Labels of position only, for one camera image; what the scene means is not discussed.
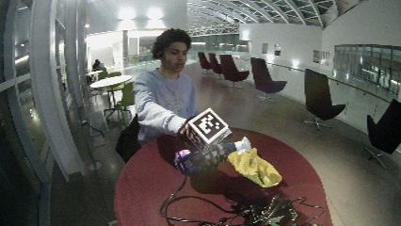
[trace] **black chair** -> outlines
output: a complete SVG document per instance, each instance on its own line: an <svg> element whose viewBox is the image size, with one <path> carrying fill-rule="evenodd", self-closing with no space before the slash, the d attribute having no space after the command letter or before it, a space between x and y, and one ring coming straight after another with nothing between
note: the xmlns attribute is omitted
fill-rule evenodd
<svg viewBox="0 0 401 226"><path fill-rule="evenodd" d="M365 150L372 154L369 159L376 159L386 169L378 157L384 153L392 154L401 143L401 104L396 100L390 101L388 110L377 123L374 123L372 116L368 115L368 135L370 145L380 151L380 153L374 153L365 147Z"/></svg>
<svg viewBox="0 0 401 226"><path fill-rule="evenodd" d="M140 125L138 125L137 114L136 114L128 127L121 131L116 141L116 152L125 163L129 161L130 157L140 149L140 144L137 141L138 130L140 130Z"/></svg>
<svg viewBox="0 0 401 226"><path fill-rule="evenodd" d="M328 77L310 69L305 71L305 98L306 110L316 116L314 121L305 122L316 124L317 130L320 130L321 125L330 127L320 123L320 120L333 119L342 112L346 105L332 104Z"/></svg>

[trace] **yellow plastic bag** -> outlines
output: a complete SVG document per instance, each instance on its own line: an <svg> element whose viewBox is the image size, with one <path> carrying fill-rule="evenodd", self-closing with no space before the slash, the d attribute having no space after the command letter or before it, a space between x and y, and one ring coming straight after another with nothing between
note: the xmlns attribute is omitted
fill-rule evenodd
<svg viewBox="0 0 401 226"><path fill-rule="evenodd" d="M276 186L282 180L272 164L258 157L256 148L242 154L233 152L228 155L228 161L236 171L261 187Z"/></svg>

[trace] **curly hair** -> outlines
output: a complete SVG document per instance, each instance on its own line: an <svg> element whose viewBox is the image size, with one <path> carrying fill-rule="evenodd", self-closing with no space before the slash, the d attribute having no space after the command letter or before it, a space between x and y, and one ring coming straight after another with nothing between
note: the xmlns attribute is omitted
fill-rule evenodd
<svg viewBox="0 0 401 226"><path fill-rule="evenodd" d="M184 42L186 45L186 49L190 48L190 37L186 32L181 29L170 28L165 30L161 35L157 36L156 41L152 47L152 57L153 59L160 58L160 54L162 51L170 46L173 42Z"/></svg>

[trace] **person in background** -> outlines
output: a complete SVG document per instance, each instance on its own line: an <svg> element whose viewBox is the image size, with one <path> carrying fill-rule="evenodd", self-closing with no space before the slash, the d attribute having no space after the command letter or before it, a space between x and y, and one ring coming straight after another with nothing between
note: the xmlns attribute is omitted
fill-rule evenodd
<svg viewBox="0 0 401 226"><path fill-rule="evenodd" d="M95 71L100 71L100 70L101 70L101 68L100 68L100 60L97 59L95 61L93 66L92 66L92 71L95 72Z"/></svg>

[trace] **light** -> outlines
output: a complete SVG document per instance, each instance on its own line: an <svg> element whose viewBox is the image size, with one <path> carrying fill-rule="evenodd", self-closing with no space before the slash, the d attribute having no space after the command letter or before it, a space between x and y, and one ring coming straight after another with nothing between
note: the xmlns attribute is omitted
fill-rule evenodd
<svg viewBox="0 0 401 226"><path fill-rule="evenodd" d="M162 17L162 12L160 8L150 8L148 11L148 18L150 20L160 20Z"/></svg>
<svg viewBox="0 0 401 226"><path fill-rule="evenodd" d="M122 21L132 20L136 18L136 13L130 8L124 8L118 14L117 14L118 19Z"/></svg>
<svg viewBox="0 0 401 226"><path fill-rule="evenodd" d="M249 31L248 30L242 31L242 40L249 40Z"/></svg>
<svg viewBox="0 0 401 226"><path fill-rule="evenodd" d="M24 60L28 60L29 59L29 56L24 56L24 57L20 57L19 59L15 60L15 63L20 63L23 62Z"/></svg>
<svg viewBox="0 0 401 226"><path fill-rule="evenodd" d="M137 37L157 37L161 35L162 31L161 30L134 30L128 32L128 37L130 38L137 38Z"/></svg>
<svg viewBox="0 0 401 226"><path fill-rule="evenodd" d="M292 60L292 67L298 68L298 65L300 65L300 60L293 59Z"/></svg>
<svg viewBox="0 0 401 226"><path fill-rule="evenodd" d="M160 29L160 28L165 28L164 21L162 21L162 20L149 20L149 21L148 21L146 28L148 28L148 29Z"/></svg>
<svg viewBox="0 0 401 226"><path fill-rule="evenodd" d="M133 20L120 21L117 29L118 30L133 30L133 29L136 29L134 21Z"/></svg>
<svg viewBox="0 0 401 226"><path fill-rule="evenodd" d="M266 55L265 58L266 58L268 63L272 63L274 61L274 56L273 55Z"/></svg>

